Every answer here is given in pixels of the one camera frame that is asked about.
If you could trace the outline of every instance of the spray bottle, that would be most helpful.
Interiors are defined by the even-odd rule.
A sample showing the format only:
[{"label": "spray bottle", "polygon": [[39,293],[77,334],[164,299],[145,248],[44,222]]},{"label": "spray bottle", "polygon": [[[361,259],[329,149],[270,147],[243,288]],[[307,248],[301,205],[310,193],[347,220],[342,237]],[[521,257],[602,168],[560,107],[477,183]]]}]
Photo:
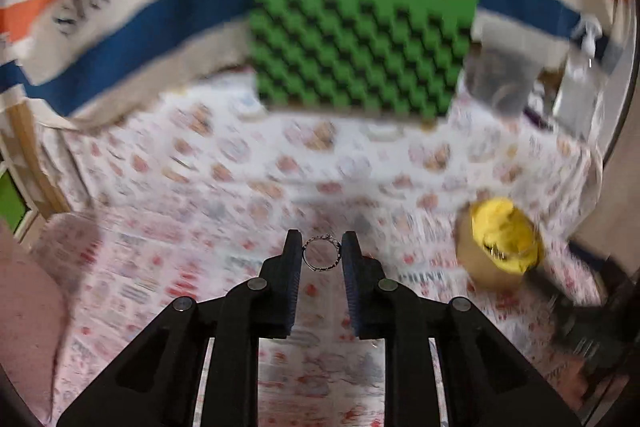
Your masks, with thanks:
[{"label": "spray bottle", "polygon": [[571,47],[553,107],[556,121],[570,134],[593,142],[602,121],[603,77],[594,59],[602,26],[596,17],[583,15],[572,37],[582,38],[582,49]]}]

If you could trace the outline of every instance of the patterned tablecloth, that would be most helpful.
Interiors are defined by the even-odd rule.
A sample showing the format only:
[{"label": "patterned tablecloth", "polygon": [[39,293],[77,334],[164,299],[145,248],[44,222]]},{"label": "patterned tablecloth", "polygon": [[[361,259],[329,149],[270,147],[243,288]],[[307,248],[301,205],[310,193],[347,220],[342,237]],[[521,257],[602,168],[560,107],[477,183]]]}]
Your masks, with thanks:
[{"label": "patterned tablecloth", "polygon": [[[225,212],[210,212],[212,201]],[[54,423],[172,299],[215,298],[254,277],[265,258],[280,253],[289,228],[304,237],[355,230],[363,252],[380,259],[388,277],[439,301],[469,297],[557,383],[569,358],[549,344],[553,326],[545,302],[526,288],[500,295],[476,289],[456,263],[454,214],[400,213],[362,201],[323,206],[279,199],[267,220],[252,204],[213,190],[195,202],[176,196],[164,215],[120,207],[54,216],[32,250],[65,291],[72,311],[54,382]],[[545,240],[548,272],[575,301],[597,302],[586,267],[561,241]],[[313,245],[327,245],[310,255],[329,264],[333,247]],[[341,269],[316,273],[303,267],[291,337],[260,343],[260,425],[381,426],[384,372],[383,342],[354,338]]]},{"label": "patterned tablecloth", "polygon": [[[566,237],[598,193],[587,147],[501,121],[464,93],[446,120],[420,126],[269,113],[253,81],[219,75],[94,133],[41,130],[67,198],[94,208],[56,216],[34,250],[72,302],[56,416],[175,296],[223,295],[280,253],[290,228],[355,230],[389,277],[440,301],[468,296],[557,378],[566,357],[549,346],[545,305],[526,289],[476,290],[456,263],[452,224],[469,201],[508,196],[545,234]],[[597,301],[591,274],[546,239],[547,269],[577,301]],[[379,426],[383,351],[354,339],[340,270],[305,268],[294,334],[260,344],[260,424]]]},{"label": "patterned tablecloth", "polygon": [[[499,120],[465,93],[438,124],[389,123],[309,112],[267,112],[252,73],[221,74],[94,133],[43,128],[43,160],[74,210],[156,204],[165,195],[224,190],[258,221],[274,201],[361,201],[401,212],[455,212],[507,196],[565,237],[599,194],[591,150],[524,117]],[[209,215],[226,209],[215,201]]]}]

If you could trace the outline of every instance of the pink cushion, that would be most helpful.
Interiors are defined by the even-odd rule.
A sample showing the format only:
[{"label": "pink cushion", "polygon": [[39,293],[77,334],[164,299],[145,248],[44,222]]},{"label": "pink cushion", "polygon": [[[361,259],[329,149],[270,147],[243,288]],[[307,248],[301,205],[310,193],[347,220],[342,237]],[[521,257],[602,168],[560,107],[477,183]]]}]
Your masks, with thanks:
[{"label": "pink cushion", "polygon": [[34,415],[47,423],[56,350],[66,321],[60,288],[0,220],[0,364]]}]

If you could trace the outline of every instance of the green foam block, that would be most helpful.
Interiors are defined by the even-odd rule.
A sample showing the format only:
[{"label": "green foam block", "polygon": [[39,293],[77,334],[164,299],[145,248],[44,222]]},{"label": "green foam block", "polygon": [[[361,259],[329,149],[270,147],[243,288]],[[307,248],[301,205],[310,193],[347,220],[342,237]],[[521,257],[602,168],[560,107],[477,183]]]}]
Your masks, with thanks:
[{"label": "green foam block", "polygon": [[254,1],[252,55],[263,102],[420,118],[447,112],[478,4]]}]

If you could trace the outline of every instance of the yellow cup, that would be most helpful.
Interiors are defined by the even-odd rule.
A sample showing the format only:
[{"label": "yellow cup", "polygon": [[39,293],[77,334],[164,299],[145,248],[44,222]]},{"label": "yellow cup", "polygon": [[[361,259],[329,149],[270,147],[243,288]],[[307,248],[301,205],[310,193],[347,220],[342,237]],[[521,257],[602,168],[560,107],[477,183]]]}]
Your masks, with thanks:
[{"label": "yellow cup", "polygon": [[456,255],[478,287],[515,289],[524,272],[542,261],[542,238],[507,198],[471,204],[456,226]]}]

